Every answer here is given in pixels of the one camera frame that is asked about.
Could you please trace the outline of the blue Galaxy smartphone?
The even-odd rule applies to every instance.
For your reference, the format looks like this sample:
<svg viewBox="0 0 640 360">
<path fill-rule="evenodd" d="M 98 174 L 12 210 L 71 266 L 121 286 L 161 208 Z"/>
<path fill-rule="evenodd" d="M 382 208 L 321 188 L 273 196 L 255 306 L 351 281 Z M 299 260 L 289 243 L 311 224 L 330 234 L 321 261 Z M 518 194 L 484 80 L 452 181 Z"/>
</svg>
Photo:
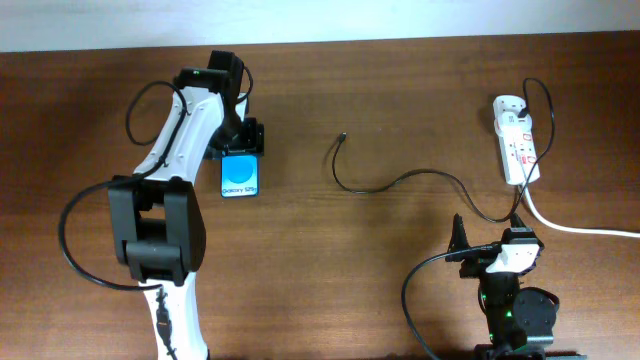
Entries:
<svg viewBox="0 0 640 360">
<path fill-rule="evenodd" d="M 227 156 L 221 161 L 221 195 L 224 198 L 259 194 L 259 161 L 255 155 Z"/>
</svg>

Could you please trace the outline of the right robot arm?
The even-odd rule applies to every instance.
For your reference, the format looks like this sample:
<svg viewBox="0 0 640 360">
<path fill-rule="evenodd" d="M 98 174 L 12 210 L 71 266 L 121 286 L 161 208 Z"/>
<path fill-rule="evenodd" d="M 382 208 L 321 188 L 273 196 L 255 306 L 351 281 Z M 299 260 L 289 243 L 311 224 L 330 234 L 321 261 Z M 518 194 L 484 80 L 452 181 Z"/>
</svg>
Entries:
<svg viewBox="0 0 640 360">
<path fill-rule="evenodd" d="M 523 287 L 521 278 L 534 270 L 545 249 L 534 230 L 518 215 L 500 240 L 471 246 L 463 219 L 453 217 L 445 260 L 460 264 L 462 279 L 479 281 L 477 300 L 490 342 L 473 350 L 475 359 L 584 359 L 576 351 L 549 352 L 560 308 L 559 297 L 539 287 Z"/>
</svg>

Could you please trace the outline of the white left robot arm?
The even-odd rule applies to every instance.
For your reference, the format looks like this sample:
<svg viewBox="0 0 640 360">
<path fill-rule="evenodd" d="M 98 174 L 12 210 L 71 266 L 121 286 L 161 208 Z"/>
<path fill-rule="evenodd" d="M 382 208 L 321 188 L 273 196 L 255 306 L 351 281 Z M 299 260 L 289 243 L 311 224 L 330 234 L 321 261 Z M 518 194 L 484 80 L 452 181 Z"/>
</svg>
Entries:
<svg viewBox="0 0 640 360">
<path fill-rule="evenodd" d="M 225 198 L 259 193 L 264 127 L 248 116 L 244 71 L 186 68 L 171 82 L 170 114 L 131 177 L 108 200 L 118 261 L 143 292 L 161 359 L 207 359 L 196 278 L 206 229 L 194 185 L 205 160 L 221 163 Z"/>
</svg>

